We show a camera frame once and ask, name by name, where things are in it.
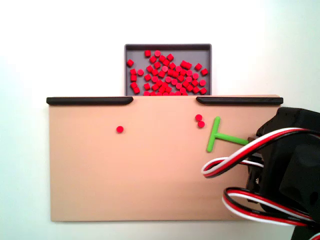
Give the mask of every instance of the white wall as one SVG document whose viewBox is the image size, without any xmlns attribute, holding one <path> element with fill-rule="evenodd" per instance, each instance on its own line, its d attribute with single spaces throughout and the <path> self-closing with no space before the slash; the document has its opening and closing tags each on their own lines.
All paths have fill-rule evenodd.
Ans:
<svg viewBox="0 0 320 240">
<path fill-rule="evenodd" d="M 141 43 L 211 43 L 213 94 L 320 112 L 320 1 L 0 1 L 0 239 L 290 239 L 252 222 L 50 222 L 46 97 L 123 95 L 124 44 Z"/>
</svg>

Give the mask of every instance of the wooden board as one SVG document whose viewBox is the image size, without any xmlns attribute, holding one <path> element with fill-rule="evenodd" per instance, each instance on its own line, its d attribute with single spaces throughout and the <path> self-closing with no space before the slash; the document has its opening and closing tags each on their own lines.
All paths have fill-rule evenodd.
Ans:
<svg viewBox="0 0 320 240">
<path fill-rule="evenodd" d="M 247 139 L 278 107 L 204 105 L 195 96 L 50 105 L 51 220 L 237 220 L 221 198 L 226 187 L 245 187 L 247 167 L 212 179 L 201 174 L 207 161 L 241 147 L 217 139 L 206 152 L 214 118 L 221 117 L 220 133 Z"/>
</svg>

